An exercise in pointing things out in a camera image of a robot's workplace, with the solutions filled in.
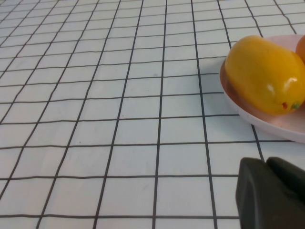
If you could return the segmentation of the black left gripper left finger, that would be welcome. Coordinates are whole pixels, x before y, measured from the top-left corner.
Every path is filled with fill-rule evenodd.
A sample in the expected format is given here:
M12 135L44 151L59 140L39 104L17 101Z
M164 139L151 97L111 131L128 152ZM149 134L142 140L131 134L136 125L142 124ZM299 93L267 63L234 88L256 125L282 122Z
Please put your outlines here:
M260 159L241 159L235 199L243 229L305 227L305 198L298 198Z

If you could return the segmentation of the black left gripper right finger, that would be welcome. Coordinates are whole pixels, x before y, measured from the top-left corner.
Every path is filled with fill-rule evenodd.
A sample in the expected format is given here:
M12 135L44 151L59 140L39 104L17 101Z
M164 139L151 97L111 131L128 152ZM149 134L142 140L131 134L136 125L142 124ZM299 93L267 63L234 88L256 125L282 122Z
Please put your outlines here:
M305 197L304 170L279 157L268 158L266 164L289 190L297 194L298 198Z

